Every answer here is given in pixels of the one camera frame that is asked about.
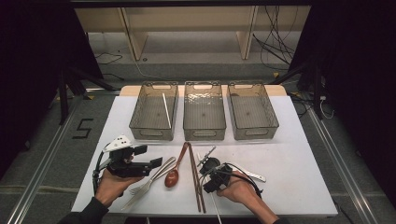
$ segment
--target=fork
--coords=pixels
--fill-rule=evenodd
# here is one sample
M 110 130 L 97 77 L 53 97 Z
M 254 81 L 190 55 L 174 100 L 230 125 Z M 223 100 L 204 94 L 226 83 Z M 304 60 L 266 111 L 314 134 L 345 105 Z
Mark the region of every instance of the fork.
M 169 167 L 168 169 L 163 170 L 163 171 L 160 172 L 159 175 L 157 175 L 152 181 L 154 182 L 155 180 L 159 179 L 161 176 L 166 175 L 166 174 L 167 174 L 169 171 L 171 171 L 173 168 L 174 168 L 174 166 L 171 166 L 171 167 Z M 130 192 L 132 195 L 135 195 L 139 190 L 142 189 L 142 187 L 143 187 L 144 185 L 145 185 L 145 184 L 142 184 L 142 185 L 140 185 L 139 187 L 136 187 L 136 188 L 134 188 L 134 189 L 130 189 L 129 192 Z

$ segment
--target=gray floor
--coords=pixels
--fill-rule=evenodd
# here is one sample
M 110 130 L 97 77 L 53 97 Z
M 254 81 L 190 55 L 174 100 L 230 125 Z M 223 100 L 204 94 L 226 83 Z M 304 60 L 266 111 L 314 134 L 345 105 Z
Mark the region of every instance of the gray floor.
M 265 38 L 267 33 L 258 33 L 258 38 Z M 289 34 L 288 46 L 295 48 L 299 38 L 298 32 Z M 122 77 L 120 80 L 111 75 L 105 75 L 105 81 L 117 87 L 139 84 L 144 80 L 158 80 L 158 78 L 172 79 L 183 82 L 195 79 L 214 79 L 226 82 L 231 79 L 263 79 L 271 81 L 274 73 L 284 74 L 288 66 L 277 58 L 264 52 L 261 47 L 252 43 L 249 59 L 242 60 L 234 33 L 152 33 L 149 34 L 147 45 L 138 66 L 131 60 L 123 35 L 120 34 L 90 34 L 93 51 L 99 55 L 107 52 L 119 54 L 121 59 L 111 64 L 101 64 L 104 74 Z M 98 57 L 99 63 L 108 63 L 119 56 L 103 55 Z M 297 77 L 284 83 L 287 91 L 296 91 Z M 87 88 L 98 88 L 90 82 L 84 82 Z M 60 103 L 56 99 L 49 106 L 46 117 L 35 131 L 31 139 L 31 148 L 22 151 L 13 162 L 6 175 L 0 181 L 0 223 L 7 223 L 20 197 L 29 186 L 32 178 L 37 176 L 37 167 L 41 167 L 43 158 L 48 155 L 52 146 L 52 138 L 59 129 L 64 127 L 64 138 L 56 154 L 49 163 L 49 169 L 43 174 L 42 182 L 32 196 L 31 203 L 23 210 L 22 223 L 56 223 L 66 215 L 75 200 L 81 181 L 87 172 L 92 153 L 105 125 L 107 114 L 111 108 L 116 92 L 90 91 L 92 99 L 75 97 L 70 100 L 72 109 L 75 108 L 73 118 L 65 126 L 59 126 Z M 304 107 L 295 103 L 296 113 L 303 113 Z M 326 111 L 332 111 L 328 105 Z M 301 116 L 305 134 L 317 160 L 318 167 L 325 183 L 334 199 L 353 223 L 367 223 L 361 217 L 361 212 L 354 204 L 354 197 L 344 184 L 336 164 L 326 148 L 322 136 L 318 132 L 311 110 Z M 78 131 L 82 119 L 84 127 L 92 130 L 85 139 L 76 139 L 85 132 Z M 386 195 L 373 179 L 365 166 L 364 160 L 356 153 L 358 148 L 349 139 L 343 124 L 335 116 L 324 119 L 323 125 L 329 131 L 337 150 L 346 162 L 364 199 L 376 219 L 376 223 L 396 223 L 396 212 Z M 124 223 L 126 217 L 106 216 L 103 223 Z M 342 212 L 336 217 L 289 217 L 291 223 L 349 223 Z

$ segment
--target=person's left hand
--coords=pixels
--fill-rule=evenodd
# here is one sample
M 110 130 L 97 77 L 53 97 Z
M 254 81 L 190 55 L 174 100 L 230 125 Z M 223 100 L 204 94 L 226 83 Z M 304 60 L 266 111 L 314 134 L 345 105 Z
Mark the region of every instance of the person's left hand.
M 112 175 L 107 169 L 103 171 L 102 179 L 96 191 L 95 198 L 105 207 L 109 207 L 130 185 L 143 179 L 139 177 L 121 178 Z

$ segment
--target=chopsticks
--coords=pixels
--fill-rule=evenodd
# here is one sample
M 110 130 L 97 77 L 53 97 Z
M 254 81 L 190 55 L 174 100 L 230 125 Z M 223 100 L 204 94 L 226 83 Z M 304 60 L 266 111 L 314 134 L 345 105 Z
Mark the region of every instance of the chopsticks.
M 194 155 L 192 153 L 192 147 L 191 147 L 190 142 L 185 142 L 183 147 L 189 147 L 192 177 L 193 177 L 193 181 L 194 181 L 195 196 L 196 196 L 197 205 L 198 205 L 198 212 L 201 212 L 201 205 L 202 205 L 202 210 L 204 213 L 206 213 L 204 196 L 202 195 L 202 191 L 198 190 L 200 184 L 199 184 L 197 166 L 195 165 L 195 159 L 194 159 Z

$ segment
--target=white tabletop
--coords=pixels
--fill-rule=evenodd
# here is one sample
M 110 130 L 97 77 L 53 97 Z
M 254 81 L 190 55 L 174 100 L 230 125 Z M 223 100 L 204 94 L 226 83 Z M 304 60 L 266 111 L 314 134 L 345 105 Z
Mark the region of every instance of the white tabletop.
M 180 98 L 178 101 L 175 138 L 171 142 L 134 140 L 129 123 L 136 100 L 135 96 L 116 97 L 72 208 L 73 212 L 82 211 L 93 196 L 92 171 L 103 147 L 117 136 L 125 134 L 136 146 L 148 145 L 148 152 L 136 156 L 134 161 L 150 161 L 163 157 L 163 162 L 165 162 L 170 157 L 178 157 L 185 142 L 182 127 L 183 100 Z M 289 96 L 270 96 L 270 100 L 279 122 L 274 139 L 235 141 L 228 103 L 224 97 L 227 123 L 225 139 L 217 142 L 191 142 L 194 158 L 196 159 L 196 153 L 203 157 L 212 146 L 217 146 L 210 155 L 211 157 L 215 157 L 221 162 L 236 162 L 250 172 L 264 175 L 267 182 L 256 181 L 256 184 L 260 189 L 263 189 L 263 199 L 280 216 L 336 216 L 336 208 L 318 169 L 292 101 Z M 216 204 L 223 217 L 253 216 L 243 205 L 220 198 L 215 192 L 212 195 L 204 192 L 206 214 L 199 213 L 192 182 L 189 152 L 186 152 L 179 171 L 180 179 L 175 187 L 168 189 L 163 183 L 163 176 L 154 182 L 150 191 L 131 208 L 120 210 L 133 197 L 125 191 L 124 195 L 112 204 L 109 212 L 143 217 L 213 217 L 216 215 L 214 205 Z M 146 177 L 130 186 L 129 189 L 145 183 L 148 179 Z

